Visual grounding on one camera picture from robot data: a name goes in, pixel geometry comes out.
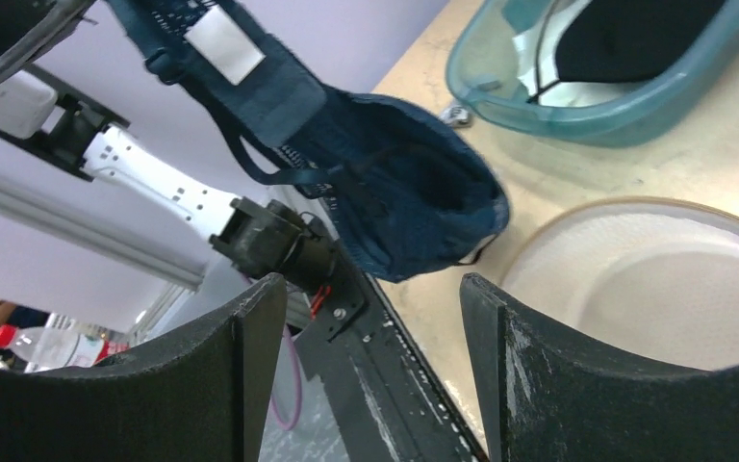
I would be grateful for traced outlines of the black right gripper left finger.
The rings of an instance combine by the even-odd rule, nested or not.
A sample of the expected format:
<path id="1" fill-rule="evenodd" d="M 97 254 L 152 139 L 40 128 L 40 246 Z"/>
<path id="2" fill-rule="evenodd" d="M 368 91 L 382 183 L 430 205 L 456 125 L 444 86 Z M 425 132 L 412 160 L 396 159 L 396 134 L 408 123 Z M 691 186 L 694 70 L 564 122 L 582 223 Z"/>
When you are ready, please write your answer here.
<path id="1" fill-rule="evenodd" d="M 0 370 L 0 461 L 255 461 L 287 308 L 272 273 L 91 368 Z"/>

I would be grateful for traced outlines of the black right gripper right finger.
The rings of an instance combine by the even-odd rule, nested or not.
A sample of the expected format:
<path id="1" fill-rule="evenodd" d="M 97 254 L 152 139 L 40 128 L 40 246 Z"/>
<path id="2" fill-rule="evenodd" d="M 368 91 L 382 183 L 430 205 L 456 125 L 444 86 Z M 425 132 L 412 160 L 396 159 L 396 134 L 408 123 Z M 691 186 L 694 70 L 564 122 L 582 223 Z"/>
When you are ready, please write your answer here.
<path id="1" fill-rule="evenodd" d="M 739 461 L 739 366 L 703 372 L 589 337 L 477 273 L 459 289 L 494 461 Z"/>

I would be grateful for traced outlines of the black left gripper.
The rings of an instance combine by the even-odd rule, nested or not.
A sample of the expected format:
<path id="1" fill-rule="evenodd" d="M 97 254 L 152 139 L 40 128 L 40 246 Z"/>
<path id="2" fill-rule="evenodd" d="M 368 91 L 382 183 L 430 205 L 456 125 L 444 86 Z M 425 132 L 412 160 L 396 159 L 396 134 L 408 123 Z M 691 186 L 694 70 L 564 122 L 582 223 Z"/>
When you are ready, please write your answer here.
<path id="1" fill-rule="evenodd" d="M 68 38 L 94 0 L 0 0 L 0 84 Z"/>

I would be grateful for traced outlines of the navy blue lace bra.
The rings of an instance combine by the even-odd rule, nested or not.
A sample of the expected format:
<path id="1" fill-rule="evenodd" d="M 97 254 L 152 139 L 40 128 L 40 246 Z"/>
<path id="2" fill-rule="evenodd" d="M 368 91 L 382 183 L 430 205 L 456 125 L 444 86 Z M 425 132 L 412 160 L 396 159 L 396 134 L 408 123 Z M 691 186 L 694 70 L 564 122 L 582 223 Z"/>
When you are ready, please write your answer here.
<path id="1" fill-rule="evenodd" d="M 389 282 L 472 263 L 510 218 L 485 160 L 423 108 L 322 82 L 235 1 L 114 1 L 146 69 L 211 116 L 242 169 L 322 200 Z"/>

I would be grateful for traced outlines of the black garment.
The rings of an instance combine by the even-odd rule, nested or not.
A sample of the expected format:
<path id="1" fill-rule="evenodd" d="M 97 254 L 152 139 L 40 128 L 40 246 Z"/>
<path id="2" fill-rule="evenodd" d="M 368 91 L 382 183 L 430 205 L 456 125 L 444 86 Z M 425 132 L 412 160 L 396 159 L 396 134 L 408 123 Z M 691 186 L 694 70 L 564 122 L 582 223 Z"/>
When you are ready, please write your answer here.
<path id="1" fill-rule="evenodd" d="M 555 75 L 542 77 L 542 51 L 550 23 L 563 14 L 552 1 L 539 20 L 533 53 L 535 90 L 526 102 L 538 105 L 561 84 L 638 84 L 667 71 L 700 37 L 724 1 L 588 1 L 564 20 L 552 45 Z"/>

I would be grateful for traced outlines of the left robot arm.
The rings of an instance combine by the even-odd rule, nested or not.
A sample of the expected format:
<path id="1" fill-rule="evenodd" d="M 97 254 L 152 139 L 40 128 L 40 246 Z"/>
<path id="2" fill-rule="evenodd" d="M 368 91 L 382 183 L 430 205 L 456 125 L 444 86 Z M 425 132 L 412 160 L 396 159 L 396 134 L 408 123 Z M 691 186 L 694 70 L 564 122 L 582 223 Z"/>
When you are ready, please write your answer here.
<path id="1" fill-rule="evenodd" d="M 88 9 L 87 1 L 0 1 L 0 139 L 69 175 L 139 193 L 250 278 L 276 272 L 308 293 L 327 286 L 339 258 L 319 219 L 193 179 L 144 149 L 126 119 L 36 66 Z"/>

